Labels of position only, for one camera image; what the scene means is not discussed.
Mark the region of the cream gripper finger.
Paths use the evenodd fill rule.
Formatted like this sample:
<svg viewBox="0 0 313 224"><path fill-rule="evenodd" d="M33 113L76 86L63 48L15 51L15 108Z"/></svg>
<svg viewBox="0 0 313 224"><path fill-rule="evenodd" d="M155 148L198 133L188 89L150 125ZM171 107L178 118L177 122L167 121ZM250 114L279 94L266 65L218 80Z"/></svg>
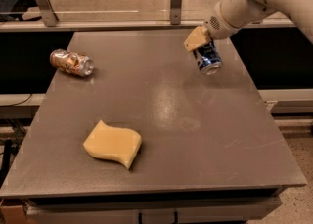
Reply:
<svg viewBox="0 0 313 224"><path fill-rule="evenodd" d="M191 52L211 41L208 29L205 26L196 27L184 41L184 46Z"/></svg>

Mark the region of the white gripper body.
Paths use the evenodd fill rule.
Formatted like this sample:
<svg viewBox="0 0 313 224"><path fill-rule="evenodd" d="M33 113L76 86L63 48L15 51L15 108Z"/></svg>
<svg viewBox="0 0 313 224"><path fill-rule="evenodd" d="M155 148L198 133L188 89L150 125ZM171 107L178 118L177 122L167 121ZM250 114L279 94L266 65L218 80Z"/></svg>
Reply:
<svg viewBox="0 0 313 224"><path fill-rule="evenodd" d="M224 19L220 2L208 10L204 18L204 25L212 39L226 39L239 31L237 28L229 25Z"/></svg>

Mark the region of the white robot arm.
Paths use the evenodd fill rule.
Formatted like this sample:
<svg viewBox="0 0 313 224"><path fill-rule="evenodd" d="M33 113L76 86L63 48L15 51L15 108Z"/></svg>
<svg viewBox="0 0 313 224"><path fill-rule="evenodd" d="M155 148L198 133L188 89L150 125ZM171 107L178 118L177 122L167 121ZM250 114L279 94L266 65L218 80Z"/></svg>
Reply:
<svg viewBox="0 0 313 224"><path fill-rule="evenodd" d="M196 27L184 42L188 52L213 39L225 39L251 22L276 12L288 17L313 42L313 0L221 0L208 11L204 25Z"/></svg>

